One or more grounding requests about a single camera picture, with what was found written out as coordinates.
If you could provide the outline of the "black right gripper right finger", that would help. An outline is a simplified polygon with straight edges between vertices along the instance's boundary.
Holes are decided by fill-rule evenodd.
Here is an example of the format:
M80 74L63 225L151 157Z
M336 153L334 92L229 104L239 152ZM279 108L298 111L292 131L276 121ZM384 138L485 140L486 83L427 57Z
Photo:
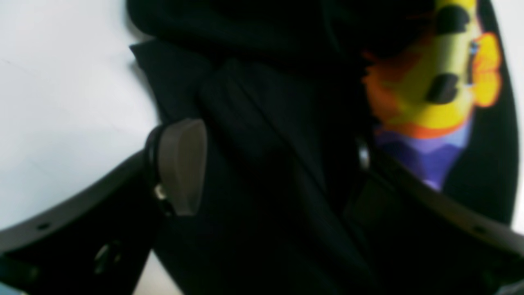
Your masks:
M522 295L523 236L419 181L355 139L357 224L388 295Z

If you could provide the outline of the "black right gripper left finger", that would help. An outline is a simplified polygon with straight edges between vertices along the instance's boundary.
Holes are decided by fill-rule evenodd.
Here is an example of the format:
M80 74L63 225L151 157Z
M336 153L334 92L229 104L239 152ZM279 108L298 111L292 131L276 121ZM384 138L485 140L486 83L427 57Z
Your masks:
M26 295L131 295L167 217L195 216L208 135L202 119L159 125L93 185L1 231L1 283Z

